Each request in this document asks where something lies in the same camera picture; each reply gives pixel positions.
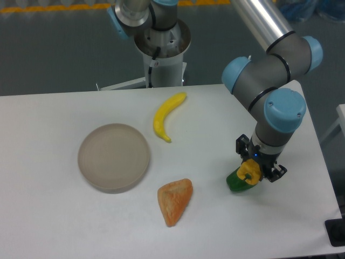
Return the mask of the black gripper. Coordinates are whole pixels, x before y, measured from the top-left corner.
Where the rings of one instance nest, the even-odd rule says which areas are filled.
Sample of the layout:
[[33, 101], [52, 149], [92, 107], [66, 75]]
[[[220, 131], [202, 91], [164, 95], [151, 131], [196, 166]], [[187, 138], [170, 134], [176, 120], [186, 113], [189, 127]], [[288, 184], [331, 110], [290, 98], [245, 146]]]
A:
[[253, 159], [259, 165], [260, 171], [269, 182], [279, 180], [287, 172], [286, 167], [274, 165], [278, 158], [278, 154], [262, 153], [259, 146], [255, 146], [253, 142], [250, 142], [245, 134], [242, 134], [236, 140], [236, 153], [239, 154], [241, 158], [250, 157]]

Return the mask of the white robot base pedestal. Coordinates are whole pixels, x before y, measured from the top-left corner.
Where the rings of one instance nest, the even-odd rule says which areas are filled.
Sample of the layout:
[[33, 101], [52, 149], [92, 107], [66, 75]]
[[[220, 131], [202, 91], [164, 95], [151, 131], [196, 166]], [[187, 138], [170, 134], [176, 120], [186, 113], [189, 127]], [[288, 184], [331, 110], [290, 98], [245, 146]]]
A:
[[167, 31], [147, 29], [134, 37], [143, 58], [144, 77], [100, 88], [100, 91], [183, 85], [187, 66], [183, 56], [191, 43], [188, 26], [180, 19]]

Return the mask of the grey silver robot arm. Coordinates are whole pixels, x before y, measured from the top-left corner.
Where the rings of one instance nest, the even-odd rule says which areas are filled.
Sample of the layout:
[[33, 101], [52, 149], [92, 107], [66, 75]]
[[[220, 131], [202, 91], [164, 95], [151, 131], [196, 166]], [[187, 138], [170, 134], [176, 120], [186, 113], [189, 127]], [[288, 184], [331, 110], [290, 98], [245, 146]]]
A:
[[[232, 5], [266, 56], [256, 63], [238, 57], [222, 73], [223, 84], [257, 122], [250, 138], [237, 139], [236, 152], [243, 162], [253, 160], [259, 174], [239, 168], [227, 181], [274, 182], [286, 173], [277, 159], [306, 112], [302, 95], [286, 84], [319, 66], [323, 50], [315, 38], [298, 36], [271, 1], [233, 1]], [[107, 12], [120, 37], [134, 37], [143, 55], [148, 88], [182, 85], [182, 56], [191, 37], [177, 17], [176, 1], [116, 1]]]

